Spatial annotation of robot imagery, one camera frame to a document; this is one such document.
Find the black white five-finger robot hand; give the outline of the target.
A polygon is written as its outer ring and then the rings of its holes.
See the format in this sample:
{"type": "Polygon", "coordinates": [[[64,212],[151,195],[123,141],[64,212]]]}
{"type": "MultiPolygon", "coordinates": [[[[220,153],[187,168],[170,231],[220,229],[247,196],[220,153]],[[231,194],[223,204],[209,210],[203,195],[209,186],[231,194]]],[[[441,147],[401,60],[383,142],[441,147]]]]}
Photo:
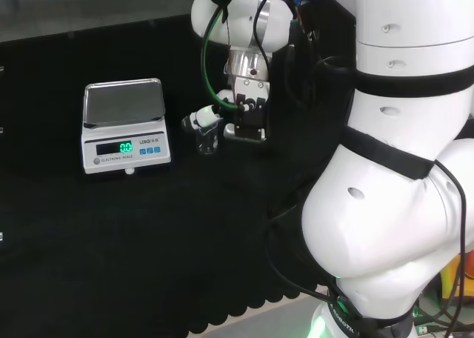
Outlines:
{"type": "Polygon", "coordinates": [[[267,139],[267,106],[270,83],[238,76],[232,90],[216,94],[215,103],[185,116],[181,126],[187,132],[204,132],[224,121],[229,113],[231,120],[224,126],[227,139],[245,142],[264,142],[267,139]]]}

